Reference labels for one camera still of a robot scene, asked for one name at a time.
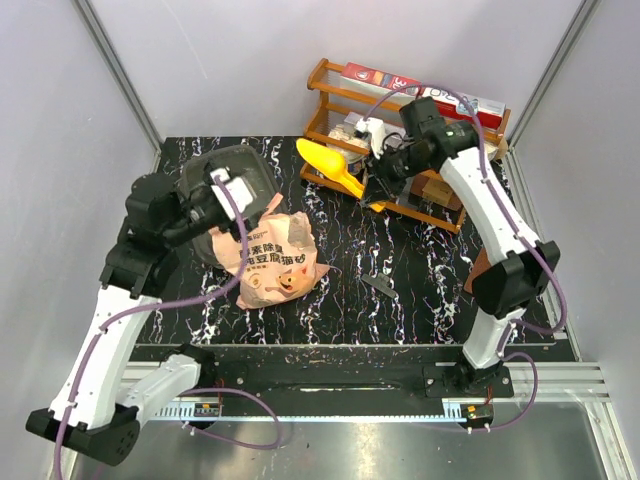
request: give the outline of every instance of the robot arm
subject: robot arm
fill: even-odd
[[[55,441],[71,389],[83,371],[66,427],[63,445],[91,458],[117,465],[130,453],[140,429],[160,409],[195,386],[213,386],[215,357],[191,345],[172,352],[158,369],[129,390],[120,383],[136,339],[149,315],[145,311],[102,325],[115,314],[161,302],[166,283],[178,265],[175,247],[214,226],[233,230],[235,214],[213,181],[222,181],[248,228],[258,221],[266,203],[242,172],[207,165],[204,179],[185,197],[164,174],[139,178],[127,198],[127,217],[116,245],[106,258],[100,277],[102,289],[87,336],[67,381],[50,407],[29,415],[26,428]],[[85,353],[95,342],[83,364]]]
[[[422,98],[400,109],[408,139],[399,148],[384,148],[384,124],[379,119],[360,120],[356,130],[371,135],[372,155],[367,159],[365,204],[394,199],[408,178],[433,169],[453,188],[478,229],[491,268],[473,282],[478,313],[463,359],[454,371],[461,391],[477,390],[501,364],[512,320],[522,317],[528,303],[542,293],[548,278],[521,240],[535,246],[553,270],[560,258],[554,242],[541,243],[522,220],[504,189],[488,169],[487,180],[505,205],[507,221],[479,168],[477,132],[466,122],[447,125],[430,98]]]

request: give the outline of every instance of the cat litter bag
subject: cat litter bag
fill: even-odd
[[[313,289],[329,271],[317,263],[318,250],[306,213],[273,213],[282,201],[276,194],[249,233],[249,261],[240,281],[240,308],[261,308],[288,302]],[[240,269],[242,244],[231,234],[210,231],[213,252],[226,271],[235,275]]]

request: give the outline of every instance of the black marble table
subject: black marble table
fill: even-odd
[[[393,212],[374,213],[351,197],[301,181],[303,163],[293,137],[171,138],[159,170],[178,178],[193,155],[238,143],[251,145],[266,158],[289,211],[309,216],[318,261],[333,268],[309,294],[278,306],[243,311],[235,305],[236,289],[209,305],[154,313],[141,332],[134,359],[144,357],[140,352],[145,345],[184,342],[444,345],[466,340],[477,306],[463,285],[482,247],[469,218],[454,235]],[[501,167],[494,168],[506,182]],[[182,247],[179,257],[180,268],[164,300],[201,295],[230,278],[204,265],[191,245]],[[397,299],[359,280],[361,274],[378,272],[393,279]],[[525,318],[549,325],[541,299]],[[512,341],[551,343],[549,337],[522,330],[514,332]]]

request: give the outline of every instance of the white wall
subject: white wall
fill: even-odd
[[[638,18],[637,1],[602,2],[517,146],[544,232],[562,251],[582,353],[603,368],[636,468]]]
[[[163,136],[299,135],[320,58],[522,111],[579,0],[92,0]]]
[[[0,476],[37,479],[27,415],[73,365],[153,151],[70,1],[2,2],[0,65]]]

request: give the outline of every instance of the yellow plastic scoop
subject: yellow plastic scoop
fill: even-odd
[[[347,161],[341,153],[304,138],[297,140],[296,147],[305,162],[329,180],[342,185],[357,198],[362,198],[364,186],[347,171]],[[376,212],[384,210],[382,203],[370,206]]]

